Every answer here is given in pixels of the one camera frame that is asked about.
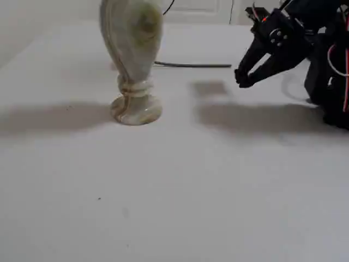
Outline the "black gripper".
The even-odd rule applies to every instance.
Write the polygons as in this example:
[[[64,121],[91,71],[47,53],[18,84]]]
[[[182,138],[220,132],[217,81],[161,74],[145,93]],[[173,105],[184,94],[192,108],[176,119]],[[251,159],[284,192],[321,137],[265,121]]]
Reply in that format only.
[[[300,63],[300,58],[296,56],[305,58],[313,51],[312,35],[308,35],[301,22],[291,17],[285,9],[275,8],[269,12],[264,7],[252,5],[245,8],[245,12],[253,21],[251,33],[254,38],[234,70],[240,88],[249,88],[296,67]],[[252,68],[267,53],[270,57],[251,73]]]

